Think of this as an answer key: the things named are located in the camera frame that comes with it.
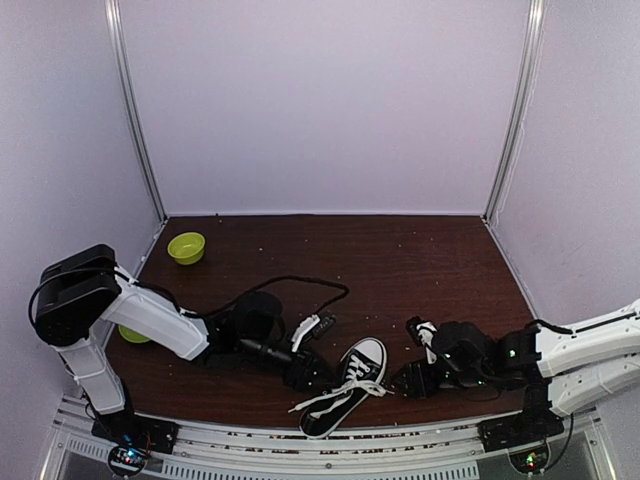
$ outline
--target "lime green bowl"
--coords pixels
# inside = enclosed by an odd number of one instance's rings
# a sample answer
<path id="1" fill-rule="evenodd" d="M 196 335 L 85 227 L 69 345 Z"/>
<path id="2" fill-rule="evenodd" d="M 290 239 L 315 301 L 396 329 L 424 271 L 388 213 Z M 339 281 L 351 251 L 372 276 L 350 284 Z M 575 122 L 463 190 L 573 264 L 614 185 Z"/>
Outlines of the lime green bowl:
<path id="1" fill-rule="evenodd" d="M 151 340 L 145 337 L 144 335 L 140 335 L 138 332 L 134 332 L 130 328 L 123 327 L 122 325 L 118 325 L 118 331 L 122 338 L 124 338 L 127 342 L 131 343 L 147 343 Z"/>
<path id="2" fill-rule="evenodd" d="M 183 233 L 169 242 L 167 251 L 180 265 L 193 265 L 204 255 L 204 237 L 196 232 Z"/>

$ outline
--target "dark wood surface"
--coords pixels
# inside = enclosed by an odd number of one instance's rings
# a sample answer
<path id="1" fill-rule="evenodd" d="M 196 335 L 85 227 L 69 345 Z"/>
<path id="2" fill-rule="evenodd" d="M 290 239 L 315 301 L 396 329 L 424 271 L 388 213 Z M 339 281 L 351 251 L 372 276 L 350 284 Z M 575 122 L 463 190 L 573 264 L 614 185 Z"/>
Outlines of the dark wood surface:
<path id="1" fill-rule="evenodd" d="M 205 258 L 184 267 L 167 255 L 169 241 L 187 231 L 204 234 Z M 181 305 L 210 310 L 269 277 L 297 274 L 346 283 L 348 298 L 332 307 L 338 323 L 314 348 L 337 365 L 356 341 L 375 336 L 387 346 L 387 377 L 424 355 L 404 330 L 414 315 L 436 324 L 470 320 L 501 336 L 530 320 L 526 304 L 481 220 L 475 217 L 197 217 L 173 218 L 141 279 L 175 293 Z M 284 303 L 288 328 L 335 292 L 295 283 L 268 288 Z M 125 380 L 137 410 L 190 420 L 296 427 L 288 414 L 306 400 L 279 376 L 255 367 L 202 370 L 149 343 L 132 345 L 117 333 L 107 354 Z M 493 395 L 474 391 L 474 400 Z M 427 400 L 369 398 L 345 427 L 415 424 L 506 412 L 521 392 L 477 402 L 443 391 Z"/>

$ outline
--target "lavender wall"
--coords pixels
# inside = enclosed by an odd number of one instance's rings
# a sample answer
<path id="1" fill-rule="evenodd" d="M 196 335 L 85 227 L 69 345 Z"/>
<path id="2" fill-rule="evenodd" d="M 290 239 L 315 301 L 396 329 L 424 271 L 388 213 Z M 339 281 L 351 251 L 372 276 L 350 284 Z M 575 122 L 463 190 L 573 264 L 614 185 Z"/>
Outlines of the lavender wall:
<path id="1" fill-rule="evenodd" d="M 96 242 L 133 268 L 156 221 L 98 0 L 2 1 L 0 478 L 33 478 L 69 378 L 26 317 L 48 264 Z"/>
<path id="2" fill-rule="evenodd" d="M 541 317 L 569 323 L 640 296 L 640 3 L 554 0 L 497 232 Z M 600 407 L 637 479 L 640 390 Z"/>
<path id="3" fill-rule="evenodd" d="M 167 210 L 480 213 L 526 0 L 131 0 Z"/>

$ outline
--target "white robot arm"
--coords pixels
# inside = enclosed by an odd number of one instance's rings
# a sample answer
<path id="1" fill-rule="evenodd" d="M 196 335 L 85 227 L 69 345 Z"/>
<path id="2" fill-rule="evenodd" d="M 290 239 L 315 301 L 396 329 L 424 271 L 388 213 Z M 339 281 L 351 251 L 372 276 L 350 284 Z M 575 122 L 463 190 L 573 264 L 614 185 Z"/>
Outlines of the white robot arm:
<path id="1" fill-rule="evenodd" d="M 542 328 L 536 335 L 537 365 L 551 379 L 548 399 L 556 415 L 570 415 L 640 379 L 640 300 L 563 328 L 571 333 Z"/>
<path id="2" fill-rule="evenodd" d="M 266 283 L 279 280 L 343 288 L 294 276 Z M 221 309 L 197 314 L 181 308 L 164 289 L 138 282 L 118 266 L 111 248 L 96 245 L 45 269 L 29 302 L 29 317 L 38 336 L 60 354 L 88 397 L 96 416 L 94 434 L 124 445 L 150 443 L 153 450 L 170 452 L 177 427 L 135 415 L 126 386 L 96 342 L 93 325 L 107 321 L 130 328 L 178 357 L 207 368 L 233 365 L 249 355 L 281 367 L 283 383 L 295 390 L 319 392 L 335 386 L 334 369 L 303 346 L 310 336 L 318 338 L 330 328 L 335 319 L 313 315 L 294 333 L 294 343 L 274 341 L 270 338 L 273 328 L 279 325 L 284 330 L 282 304 L 258 287 Z"/>
<path id="3" fill-rule="evenodd" d="M 124 276 L 125 270 L 115 267 Z M 201 318 L 187 318 L 176 312 L 171 302 L 160 295 L 115 276 L 121 293 L 100 315 L 99 320 L 115 323 L 144 335 L 184 360 L 194 360 L 208 346 L 209 331 Z M 91 399 L 100 415 L 125 408 L 120 379 L 113 372 L 93 333 L 69 346 L 53 346 L 63 358 L 74 380 Z"/>
<path id="4" fill-rule="evenodd" d="M 571 325 L 536 320 L 498 340 L 470 322 L 436 328 L 414 317 L 407 330 L 429 355 L 394 375 L 406 396 L 479 385 L 526 389 L 522 412 L 479 424 L 487 451 L 558 435 L 562 417 L 640 381 L 640 300 Z"/>

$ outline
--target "sneaker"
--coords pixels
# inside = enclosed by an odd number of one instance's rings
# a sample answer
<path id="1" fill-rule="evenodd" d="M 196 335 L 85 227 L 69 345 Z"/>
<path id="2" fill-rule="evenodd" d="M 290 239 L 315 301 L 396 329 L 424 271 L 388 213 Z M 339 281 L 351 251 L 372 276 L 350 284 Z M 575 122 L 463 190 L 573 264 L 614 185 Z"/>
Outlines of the sneaker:
<path id="1" fill-rule="evenodd" d="M 307 410 L 300 417 L 300 430 L 309 438 L 324 438 L 369 395 L 382 397 L 388 392 L 380 381 L 387 368 L 387 351 L 376 338 L 365 338 L 340 359 L 341 387 L 299 403 L 289 413 Z"/>

